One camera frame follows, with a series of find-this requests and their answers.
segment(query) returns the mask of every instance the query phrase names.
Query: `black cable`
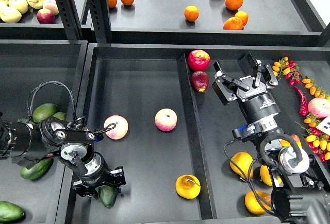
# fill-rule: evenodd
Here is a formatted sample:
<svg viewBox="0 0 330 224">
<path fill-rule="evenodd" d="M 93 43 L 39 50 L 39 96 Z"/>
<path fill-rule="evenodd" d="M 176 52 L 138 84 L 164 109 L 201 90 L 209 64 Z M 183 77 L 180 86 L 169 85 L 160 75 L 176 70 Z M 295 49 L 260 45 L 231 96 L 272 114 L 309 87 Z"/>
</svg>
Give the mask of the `black cable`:
<svg viewBox="0 0 330 224">
<path fill-rule="evenodd" d="M 29 93 L 29 96 L 28 96 L 28 99 L 27 99 L 28 121 L 30 121 L 31 118 L 32 118 L 33 105 L 34 105 L 36 94 L 38 93 L 38 91 L 43 86 L 48 85 L 48 84 L 55 84 L 55 85 L 62 86 L 62 87 L 64 87 L 68 91 L 69 96 L 70 96 L 70 100 L 71 100 L 72 118 L 73 118 L 73 121 L 76 121 L 76 119 L 77 119 L 77 115 L 76 115 L 76 103 L 75 103 L 75 100 L 74 100 L 74 97 L 73 97 L 73 93 L 72 93 L 72 91 L 66 85 L 64 85 L 63 83 L 61 83 L 59 81 L 48 81 L 48 82 L 44 82 L 44 83 L 40 84 L 39 86 L 37 86 L 36 88 L 34 88 Z M 31 99 L 31 104 L 29 106 L 29 100 L 30 100 L 31 95 L 32 95 L 32 99 Z"/>
<path fill-rule="evenodd" d="M 248 171 L 248 176 L 246 176 L 246 174 L 244 173 L 244 171 L 229 157 L 229 155 L 228 155 L 228 153 L 227 153 L 227 150 L 226 150 L 226 147 L 228 146 L 228 145 L 230 145 L 230 144 L 233 144 L 233 143 L 235 143 L 235 142 L 238 142 L 238 141 L 240 141 L 240 139 L 234 139 L 234 140 L 232 140 L 232 141 L 230 141 L 229 143 L 226 143 L 225 145 L 224 145 L 224 147 L 223 147 L 223 150 L 224 150 L 224 152 L 225 152 L 225 155 L 227 156 L 227 158 L 230 160 L 230 162 L 242 173 L 242 175 L 245 177 L 245 181 L 247 182 L 247 184 L 248 184 L 248 186 L 249 186 L 249 188 L 252 190 L 252 192 L 253 192 L 253 194 L 254 194 L 254 196 L 255 196 L 255 198 L 256 198 L 256 200 L 257 200 L 257 202 L 259 203 L 259 205 L 260 205 L 260 207 L 264 210 L 264 211 L 266 211 L 266 213 L 268 213 L 268 214 L 270 214 L 270 215 L 272 215 L 272 216 L 275 216 L 275 217 L 277 217 L 276 216 L 276 214 L 275 213 L 273 213 L 273 212 L 271 212 L 271 211 L 269 211 L 261 202 L 264 202 L 268 207 L 270 207 L 270 208 L 272 208 L 272 206 L 269 204 L 269 203 L 267 203 L 264 199 L 262 199 L 258 194 L 257 194 L 257 192 L 256 192 L 256 190 L 255 190 L 255 188 L 254 188 L 254 186 L 253 186 L 253 184 L 252 184 L 252 179 L 251 179 L 251 170 L 252 170 L 252 167 L 253 167 L 253 164 L 259 159 L 259 158 L 256 158 L 256 159 L 254 159 L 253 161 L 252 161 L 252 163 L 251 163 L 251 165 L 249 166 L 249 171 Z"/>
</svg>

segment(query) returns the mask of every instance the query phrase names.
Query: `pink apple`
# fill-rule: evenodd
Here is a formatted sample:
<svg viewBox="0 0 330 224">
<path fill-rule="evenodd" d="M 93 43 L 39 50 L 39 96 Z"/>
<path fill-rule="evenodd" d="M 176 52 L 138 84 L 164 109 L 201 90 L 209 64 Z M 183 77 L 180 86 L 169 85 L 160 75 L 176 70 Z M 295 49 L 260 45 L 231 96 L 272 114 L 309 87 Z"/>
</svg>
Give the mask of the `pink apple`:
<svg viewBox="0 0 330 224">
<path fill-rule="evenodd" d="M 58 7 L 55 0 L 45 0 L 42 4 L 43 9 L 50 9 L 54 15 L 58 15 Z"/>
<path fill-rule="evenodd" d="M 173 130 L 176 126 L 176 121 L 176 113 L 169 108 L 161 109 L 155 116 L 155 124 L 161 131 Z"/>
<path fill-rule="evenodd" d="M 41 24 L 56 24 L 54 13 L 50 9 L 40 9 L 37 20 Z"/>
<path fill-rule="evenodd" d="M 111 139 L 118 140 L 123 138 L 128 132 L 127 120 L 119 115 L 113 115 L 108 117 L 104 122 L 104 127 L 114 123 L 115 128 L 106 132 L 106 135 Z"/>
</svg>

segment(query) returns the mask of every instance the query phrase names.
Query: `red chili pepper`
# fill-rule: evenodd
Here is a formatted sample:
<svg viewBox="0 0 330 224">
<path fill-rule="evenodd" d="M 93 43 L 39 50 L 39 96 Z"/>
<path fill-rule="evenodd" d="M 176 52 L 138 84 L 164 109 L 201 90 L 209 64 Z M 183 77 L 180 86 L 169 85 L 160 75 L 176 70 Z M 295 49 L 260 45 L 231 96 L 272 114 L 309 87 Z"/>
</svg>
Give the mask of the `red chili pepper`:
<svg viewBox="0 0 330 224">
<path fill-rule="evenodd" d="M 317 148 L 312 148 L 312 150 L 313 150 L 314 154 L 319 154 L 320 153 L 320 151 Z"/>
<path fill-rule="evenodd" d="M 324 154 L 319 154 L 319 158 L 323 163 L 325 162 Z"/>
<path fill-rule="evenodd" d="M 308 114 L 308 101 L 303 93 L 299 88 L 294 87 L 295 91 L 297 92 L 299 99 L 300 99 L 300 108 L 299 108 L 299 114 L 302 116 L 306 116 Z"/>
</svg>

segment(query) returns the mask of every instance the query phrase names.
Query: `yellow fruit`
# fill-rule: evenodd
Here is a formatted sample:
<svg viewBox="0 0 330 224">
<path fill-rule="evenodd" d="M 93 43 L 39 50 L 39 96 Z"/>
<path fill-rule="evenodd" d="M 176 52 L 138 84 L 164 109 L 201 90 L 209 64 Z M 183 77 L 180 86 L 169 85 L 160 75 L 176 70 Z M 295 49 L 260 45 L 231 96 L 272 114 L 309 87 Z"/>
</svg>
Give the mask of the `yellow fruit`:
<svg viewBox="0 0 330 224">
<path fill-rule="evenodd" d="M 270 194 L 262 191 L 256 191 L 257 194 L 265 200 L 267 203 L 271 203 L 270 201 Z M 270 207 L 267 206 L 264 202 L 262 202 L 262 205 L 266 207 L 267 210 L 270 210 Z M 250 211 L 254 215 L 263 215 L 266 213 L 265 210 L 259 205 L 257 202 L 257 199 L 255 198 L 253 191 L 249 191 L 245 196 L 245 206 L 248 211 Z"/>
<path fill-rule="evenodd" d="M 246 152 L 238 152 L 237 154 L 235 154 L 232 157 L 232 160 L 242 169 L 242 171 L 245 173 L 246 176 L 248 176 L 249 173 L 249 167 L 253 161 L 252 156 L 249 155 Z M 230 167 L 232 168 L 232 170 L 237 173 L 238 175 L 240 175 L 243 179 L 245 179 L 245 177 L 243 176 L 243 174 L 241 173 L 241 171 L 232 163 L 230 162 Z M 251 170 L 250 173 L 250 177 L 252 178 L 253 175 L 253 168 Z"/>
<path fill-rule="evenodd" d="M 265 166 L 265 165 L 261 166 L 261 168 L 260 168 L 260 177 L 261 177 L 261 180 L 266 185 L 273 186 L 267 166 Z M 277 180 L 278 180 L 278 183 L 281 184 L 282 179 L 279 176 L 277 176 Z"/>
<path fill-rule="evenodd" d="M 194 199 L 201 192 L 201 183 L 194 175 L 182 175 L 176 180 L 175 189 L 179 196 Z"/>
</svg>

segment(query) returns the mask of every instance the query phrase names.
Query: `black tray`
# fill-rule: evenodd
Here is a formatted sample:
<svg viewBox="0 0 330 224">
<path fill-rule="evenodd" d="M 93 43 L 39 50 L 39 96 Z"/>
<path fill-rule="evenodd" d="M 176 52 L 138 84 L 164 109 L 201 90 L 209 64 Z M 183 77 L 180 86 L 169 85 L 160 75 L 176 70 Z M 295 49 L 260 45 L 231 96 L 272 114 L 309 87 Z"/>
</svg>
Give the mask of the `black tray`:
<svg viewBox="0 0 330 224">
<path fill-rule="evenodd" d="M 56 80 L 78 96 L 83 72 L 86 41 L 11 41 L 0 40 L 0 111 L 2 120 L 16 122 L 27 118 L 28 94 L 39 84 Z M 69 94 L 63 88 L 48 85 L 36 98 L 35 107 L 53 102 L 66 112 Z M 47 174 L 32 182 L 21 178 L 21 167 L 11 159 L 0 161 L 1 201 L 22 207 L 26 218 L 21 223 L 54 223 L 64 166 L 57 160 Z"/>
<path fill-rule="evenodd" d="M 92 21 L 86 7 L 86 0 L 74 0 L 81 28 L 84 32 L 91 29 Z M 4 23 L 0 20 L 0 28 L 3 31 L 0 39 L 50 39 L 66 40 L 60 15 L 55 16 L 55 24 L 40 24 L 37 20 L 38 9 L 29 5 L 28 11 L 22 15 L 18 23 Z"/>
<path fill-rule="evenodd" d="M 255 57 L 269 63 L 288 56 L 298 62 L 302 74 L 307 74 L 308 70 L 315 81 L 329 88 L 317 74 L 319 67 L 328 71 L 329 49 L 200 48 L 213 60 L 221 59 L 231 77 L 243 76 L 236 60 L 251 51 Z M 106 209 L 94 199 L 70 195 L 72 172 L 66 170 L 57 223 L 63 223 L 65 218 L 71 223 L 280 223 L 268 215 L 254 217 L 245 208 L 244 195 L 249 188 L 231 171 L 223 144 L 232 140 L 232 130 L 246 121 L 237 103 L 222 106 L 211 87 L 203 94 L 192 91 L 185 56 L 193 49 L 196 48 L 179 45 L 90 44 L 78 110 L 87 117 L 89 128 L 101 127 L 113 114 L 127 118 L 130 127 L 126 138 L 118 142 L 105 138 L 96 143 L 97 151 L 105 156 L 110 167 L 124 166 L 127 185 L 122 187 L 123 197 L 117 199 L 113 208 Z M 314 66 L 307 69 L 311 62 Z M 212 83 L 215 74 L 212 66 L 207 73 Z M 281 80 L 272 93 L 281 109 L 275 118 L 278 124 L 287 134 L 300 134 L 293 122 L 302 122 L 294 90 Z M 169 104 L 177 112 L 179 122 L 173 132 L 162 133 L 153 119 L 157 110 Z M 164 144 L 167 136 L 171 136 L 171 143 Z M 311 152 L 304 142 L 303 147 Z M 252 143 L 228 147 L 231 155 L 242 150 L 256 155 Z M 175 192 L 175 179 L 188 173 L 199 174 L 206 187 L 197 198 L 198 202 L 184 201 Z M 154 177 L 162 178 L 157 185 L 159 190 L 155 184 L 149 184 Z M 256 180 L 255 183 L 257 189 L 271 191 L 262 182 Z"/>
</svg>

